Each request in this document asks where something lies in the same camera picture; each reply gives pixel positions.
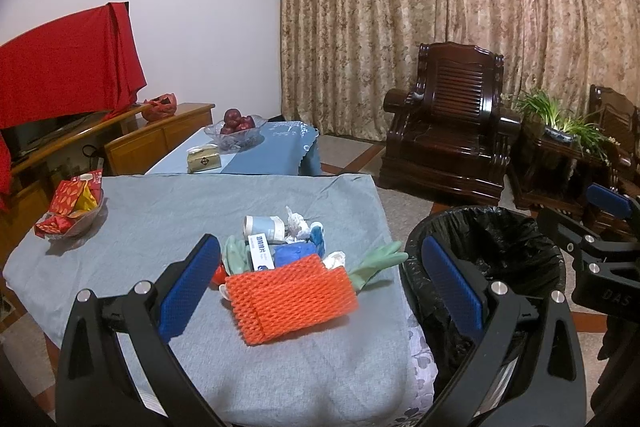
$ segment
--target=floral curtain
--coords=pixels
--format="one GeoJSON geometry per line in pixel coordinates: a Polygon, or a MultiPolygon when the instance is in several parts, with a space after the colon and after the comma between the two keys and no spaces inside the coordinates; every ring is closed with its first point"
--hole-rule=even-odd
{"type": "Polygon", "coordinates": [[[415,80],[421,42],[505,56],[504,93],[543,87],[581,112],[590,84],[640,103],[640,0],[282,0],[283,113],[384,139],[385,93],[415,80]]]}

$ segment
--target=green rubber glove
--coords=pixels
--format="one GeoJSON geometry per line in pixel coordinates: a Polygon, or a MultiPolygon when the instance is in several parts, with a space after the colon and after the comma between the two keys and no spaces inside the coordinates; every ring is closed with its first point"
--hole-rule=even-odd
{"type": "Polygon", "coordinates": [[[244,243],[244,239],[236,239],[230,235],[226,238],[225,246],[222,248],[222,264],[227,275],[238,275],[244,272],[251,272],[249,262],[249,245],[244,243]]]}
{"type": "Polygon", "coordinates": [[[400,241],[369,250],[364,259],[349,272],[351,286],[358,293],[364,285],[379,271],[404,263],[409,258],[405,252],[398,251],[402,247],[400,241]]]}

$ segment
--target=wooden armchair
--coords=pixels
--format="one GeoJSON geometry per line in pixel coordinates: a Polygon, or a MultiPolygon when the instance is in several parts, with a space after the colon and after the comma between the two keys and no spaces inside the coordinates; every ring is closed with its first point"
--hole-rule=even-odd
{"type": "MultiPolygon", "coordinates": [[[[640,135],[638,108],[625,95],[610,87],[591,84],[588,113],[605,136],[618,142],[604,143],[610,167],[602,183],[629,197],[640,196],[640,187],[637,185],[640,178],[639,162],[636,155],[640,135]]],[[[614,219],[592,205],[585,211],[584,222],[597,233],[611,229],[625,238],[632,237],[624,221],[614,219]]]]}
{"type": "Polygon", "coordinates": [[[382,187],[415,185],[497,204],[517,113],[500,106],[504,57],[455,42],[421,44],[415,86],[391,89],[382,187]]]}

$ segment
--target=metal pin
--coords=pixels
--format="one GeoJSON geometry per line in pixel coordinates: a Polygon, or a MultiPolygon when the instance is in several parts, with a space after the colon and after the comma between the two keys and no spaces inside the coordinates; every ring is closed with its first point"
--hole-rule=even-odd
{"type": "Polygon", "coordinates": [[[508,290],[509,288],[502,281],[494,281],[491,283],[491,291],[496,295],[504,295],[508,290]]]}
{"type": "Polygon", "coordinates": [[[87,302],[91,298],[91,290],[80,290],[78,295],[76,295],[76,299],[78,302],[87,302]]]}
{"type": "Polygon", "coordinates": [[[558,304],[562,304],[564,302],[564,294],[559,290],[553,290],[551,292],[551,298],[558,304]]]}
{"type": "Polygon", "coordinates": [[[133,286],[133,291],[138,295],[146,295],[151,289],[151,283],[149,281],[140,281],[133,286]]]}

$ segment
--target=black trash bag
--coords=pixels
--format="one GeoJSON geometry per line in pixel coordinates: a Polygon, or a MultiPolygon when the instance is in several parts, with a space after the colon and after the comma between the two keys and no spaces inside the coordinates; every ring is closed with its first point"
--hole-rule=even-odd
{"type": "MultiPolygon", "coordinates": [[[[405,294],[424,330],[438,366],[435,396],[446,387],[473,342],[458,333],[439,294],[422,266],[422,242],[436,233],[443,247],[459,259],[471,261],[488,281],[506,282],[516,293],[546,297],[564,292],[566,272],[562,253],[538,230],[531,217],[499,206],[460,206],[423,219],[412,230],[401,266],[405,294]]],[[[522,350],[525,334],[516,332],[504,364],[522,350]]]]}

